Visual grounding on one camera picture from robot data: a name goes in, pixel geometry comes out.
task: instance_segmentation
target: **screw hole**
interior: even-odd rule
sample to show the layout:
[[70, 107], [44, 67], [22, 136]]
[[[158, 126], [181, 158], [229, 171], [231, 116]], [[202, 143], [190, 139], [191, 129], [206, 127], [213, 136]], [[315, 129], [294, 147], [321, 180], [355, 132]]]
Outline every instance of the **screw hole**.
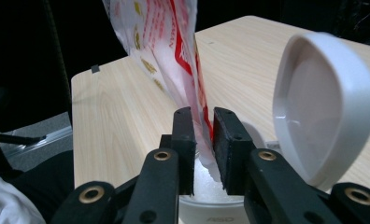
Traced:
[[153, 212], [153, 211], [150, 211], [150, 210], [144, 211], [139, 216], [139, 220], [142, 223], [152, 223], [152, 222], [154, 222], [156, 220], [156, 213]]
[[81, 203], [94, 203], [104, 196], [104, 189], [100, 186], [92, 186], [83, 190], [79, 194], [79, 201]]
[[236, 133], [236, 134], [234, 135], [234, 139], [235, 139], [235, 140], [241, 140], [241, 139], [243, 139], [243, 136], [241, 136], [241, 134], [239, 134], [239, 133]]
[[273, 161], [276, 159], [276, 155], [269, 151], [261, 151], [258, 155], [261, 159], [266, 161]]
[[320, 217], [318, 214], [314, 212], [305, 212], [304, 217], [308, 222], [313, 223], [313, 224], [324, 223], [324, 219], [322, 219], [322, 217]]
[[156, 152], [153, 157], [157, 161], [167, 161], [168, 159], [170, 159], [171, 154], [166, 151], [160, 151], [160, 152]]
[[345, 194], [354, 202], [370, 205], [370, 194], [362, 189], [347, 188]]

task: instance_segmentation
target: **white plastic lid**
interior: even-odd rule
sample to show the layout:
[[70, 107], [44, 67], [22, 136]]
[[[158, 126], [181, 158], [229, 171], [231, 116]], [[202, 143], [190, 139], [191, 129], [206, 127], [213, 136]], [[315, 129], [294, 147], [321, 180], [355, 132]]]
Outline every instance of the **white plastic lid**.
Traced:
[[295, 35], [278, 69], [273, 117], [284, 158], [307, 184], [327, 190], [370, 134], [370, 71], [332, 35]]

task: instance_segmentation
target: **wooden table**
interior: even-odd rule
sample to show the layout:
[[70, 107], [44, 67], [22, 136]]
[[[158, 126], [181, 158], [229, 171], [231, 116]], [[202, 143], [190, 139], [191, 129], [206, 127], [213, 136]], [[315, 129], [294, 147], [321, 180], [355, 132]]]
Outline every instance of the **wooden table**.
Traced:
[[[281, 54], [296, 27], [244, 17], [196, 34], [210, 118], [214, 106], [233, 110], [266, 140], [277, 140], [273, 91]], [[370, 47], [348, 43], [370, 67]], [[75, 183], [117, 187], [138, 175], [146, 154], [171, 133], [174, 102], [129, 57], [72, 79]], [[370, 188], [370, 138], [339, 182]]]

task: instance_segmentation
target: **black chair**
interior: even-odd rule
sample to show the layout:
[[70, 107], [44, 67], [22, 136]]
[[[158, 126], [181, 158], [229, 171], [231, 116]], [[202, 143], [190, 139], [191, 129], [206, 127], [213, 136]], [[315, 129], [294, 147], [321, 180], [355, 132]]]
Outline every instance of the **black chair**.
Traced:
[[[67, 112], [72, 76], [127, 56], [101, 1], [0, 1], [0, 142], [5, 133]], [[0, 148], [0, 172], [17, 173]]]
[[[42, 1], [0, 1], [0, 142], [31, 145], [44, 136], [4, 133], [64, 112], [68, 78]], [[11, 166], [0, 148], [0, 172]]]

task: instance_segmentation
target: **white cloth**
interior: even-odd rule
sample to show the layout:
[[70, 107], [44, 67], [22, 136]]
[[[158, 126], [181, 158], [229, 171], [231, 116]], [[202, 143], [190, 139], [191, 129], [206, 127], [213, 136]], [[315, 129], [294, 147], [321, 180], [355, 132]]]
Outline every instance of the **white cloth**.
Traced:
[[46, 223], [34, 204], [0, 177], [0, 223]]

